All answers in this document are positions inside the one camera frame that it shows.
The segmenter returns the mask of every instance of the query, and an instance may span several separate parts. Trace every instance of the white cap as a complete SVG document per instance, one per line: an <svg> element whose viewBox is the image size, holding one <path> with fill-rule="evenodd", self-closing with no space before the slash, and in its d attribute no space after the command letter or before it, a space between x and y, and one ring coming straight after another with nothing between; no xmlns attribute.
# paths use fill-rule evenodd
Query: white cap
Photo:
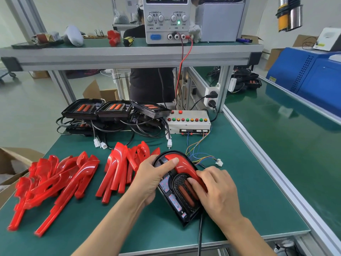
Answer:
<svg viewBox="0 0 341 256"><path fill-rule="evenodd" d="M143 0L139 0L139 2L137 3L137 6L138 6L138 8L143 10Z"/></svg>

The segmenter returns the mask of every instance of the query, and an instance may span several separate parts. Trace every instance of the hand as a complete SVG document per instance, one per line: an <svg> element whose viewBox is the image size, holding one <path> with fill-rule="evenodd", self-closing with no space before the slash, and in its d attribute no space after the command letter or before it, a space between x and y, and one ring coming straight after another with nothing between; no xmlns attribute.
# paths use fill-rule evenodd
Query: hand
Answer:
<svg viewBox="0 0 341 256"><path fill-rule="evenodd" d="M239 208L237 188L226 170L211 166L203 171L196 171L207 187L207 193L194 179L188 178L198 194L200 202L208 215L223 232L243 219Z"/></svg>
<svg viewBox="0 0 341 256"><path fill-rule="evenodd" d="M136 196L141 196L145 205L149 205L154 200L155 190L161 178L179 162L178 158L174 158L155 168L152 163L156 157L157 155L152 155L140 164L134 181L128 189L128 191L135 193Z"/></svg>

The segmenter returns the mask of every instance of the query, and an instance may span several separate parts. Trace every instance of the person in black clothing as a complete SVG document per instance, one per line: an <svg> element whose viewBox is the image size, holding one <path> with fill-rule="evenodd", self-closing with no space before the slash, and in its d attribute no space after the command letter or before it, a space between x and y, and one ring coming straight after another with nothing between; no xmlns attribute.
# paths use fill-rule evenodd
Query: person in black clothing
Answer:
<svg viewBox="0 0 341 256"><path fill-rule="evenodd" d="M141 26L125 31L123 38L145 38L146 31L143 17L143 4L139 0L137 9ZM130 73L130 99L136 102L173 102L175 99L173 68L160 68L164 91L159 75L159 68L132 68Z"/></svg>

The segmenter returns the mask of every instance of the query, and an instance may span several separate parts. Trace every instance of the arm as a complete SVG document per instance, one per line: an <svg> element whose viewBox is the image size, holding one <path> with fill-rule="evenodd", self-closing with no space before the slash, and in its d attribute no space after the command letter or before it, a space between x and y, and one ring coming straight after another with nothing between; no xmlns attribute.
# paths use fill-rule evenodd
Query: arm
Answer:
<svg viewBox="0 0 341 256"><path fill-rule="evenodd" d="M212 220L241 256L275 256L253 227L249 219L242 216L239 208L237 188L227 171L215 167L197 171L208 192L194 179L188 181Z"/></svg>
<svg viewBox="0 0 341 256"><path fill-rule="evenodd" d="M127 192L113 206L91 235L72 256L115 256L143 208L155 198L155 190L161 177L173 169L179 159L173 159L154 168L151 163L157 156L151 156L140 164L134 181Z"/></svg>

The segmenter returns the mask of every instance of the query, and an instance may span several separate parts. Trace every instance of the person's right hand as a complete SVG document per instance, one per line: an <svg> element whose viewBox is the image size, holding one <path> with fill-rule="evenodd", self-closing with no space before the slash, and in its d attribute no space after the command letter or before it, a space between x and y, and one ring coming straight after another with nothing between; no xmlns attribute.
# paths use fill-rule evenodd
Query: person's right hand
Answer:
<svg viewBox="0 0 341 256"><path fill-rule="evenodd" d="M203 171L196 171L207 187L207 193L194 179L188 178L197 193L200 202L211 219L225 232L243 220L239 208L237 188L226 170L211 166Z"/></svg>

